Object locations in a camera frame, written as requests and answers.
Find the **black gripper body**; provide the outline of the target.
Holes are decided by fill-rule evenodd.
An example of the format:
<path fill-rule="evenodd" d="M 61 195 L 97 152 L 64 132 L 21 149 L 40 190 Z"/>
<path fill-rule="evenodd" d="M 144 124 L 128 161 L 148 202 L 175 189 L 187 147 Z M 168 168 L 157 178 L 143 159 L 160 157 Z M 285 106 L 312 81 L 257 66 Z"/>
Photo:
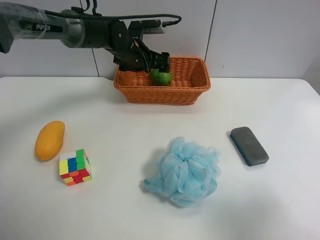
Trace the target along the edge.
<path fill-rule="evenodd" d="M 123 21 L 112 21 L 108 29 L 108 44 L 104 48 L 113 55 L 120 71 L 146 72 L 147 60 L 169 57 L 169 53 L 150 50 L 142 40 L 132 37 Z"/>

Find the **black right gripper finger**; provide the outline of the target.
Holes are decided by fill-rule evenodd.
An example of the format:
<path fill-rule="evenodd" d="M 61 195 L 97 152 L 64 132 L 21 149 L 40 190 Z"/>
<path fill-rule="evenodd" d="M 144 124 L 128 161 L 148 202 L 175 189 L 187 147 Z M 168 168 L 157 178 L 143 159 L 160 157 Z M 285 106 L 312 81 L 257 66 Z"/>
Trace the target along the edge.
<path fill-rule="evenodd" d="M 161 61 L 159 59 L 148 59 L 147 60 L 147 72 L 150 73 L 154 69 L 161 67 Z"/>

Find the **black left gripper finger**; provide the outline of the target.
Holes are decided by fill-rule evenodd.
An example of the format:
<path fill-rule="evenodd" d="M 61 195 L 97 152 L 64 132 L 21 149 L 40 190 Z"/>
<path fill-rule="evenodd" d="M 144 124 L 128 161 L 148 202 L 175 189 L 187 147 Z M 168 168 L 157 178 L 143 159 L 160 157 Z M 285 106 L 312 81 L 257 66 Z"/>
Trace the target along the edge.
<path fill-rule="evenodd" d="M 169 56 L 163 56 L 160 58 L 160 67 L 159 67 L 159 72 L 160 73 L 169 73 L 170 71 L 170 62 L 171 59 Z"/>

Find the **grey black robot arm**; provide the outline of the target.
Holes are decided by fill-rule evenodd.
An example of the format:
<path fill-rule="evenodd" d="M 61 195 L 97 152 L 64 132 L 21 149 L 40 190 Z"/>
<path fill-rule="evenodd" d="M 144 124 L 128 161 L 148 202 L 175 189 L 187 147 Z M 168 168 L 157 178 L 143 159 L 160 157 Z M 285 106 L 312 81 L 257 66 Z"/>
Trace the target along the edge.
<path fill-rule="evenodd" d="M 68 48 L 105 49 L 120 71 L 170 70 L 170 55 L 150 50 L 132 36 L 116 17 L 81 14 L 74 9 L 59 12 L 12 2 L 0 4 L 0 51 L 7 54 L 19 39 L 59 40 Z"/>

